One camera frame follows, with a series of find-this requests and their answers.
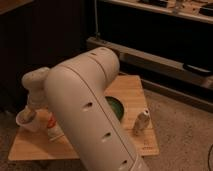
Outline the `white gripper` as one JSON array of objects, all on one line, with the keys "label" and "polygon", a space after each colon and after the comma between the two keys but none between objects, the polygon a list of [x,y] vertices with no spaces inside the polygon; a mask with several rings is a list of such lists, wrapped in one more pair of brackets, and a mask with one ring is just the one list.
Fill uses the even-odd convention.
[{"label": "white gripper", "polygon": [[44,101],[32,101],[32,100],[28,100],[27,101],[27,105],[24,109],[24,114],[23,114],[23,118],[25,121],[30,121],[32,120],[35,115],[36,115],[36,111],[39,109],[42,109],[45,107],[45,102]]}]

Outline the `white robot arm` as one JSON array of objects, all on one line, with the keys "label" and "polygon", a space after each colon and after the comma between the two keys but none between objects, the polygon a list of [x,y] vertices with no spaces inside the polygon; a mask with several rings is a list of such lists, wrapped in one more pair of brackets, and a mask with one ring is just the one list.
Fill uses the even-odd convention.
[{"label": "white robot arm", "polygon": [[54,114],[88,171],[149,171],[104,95],[118,72],[117,55],[98,47],[28,72],[22,85],[29,108]]}]

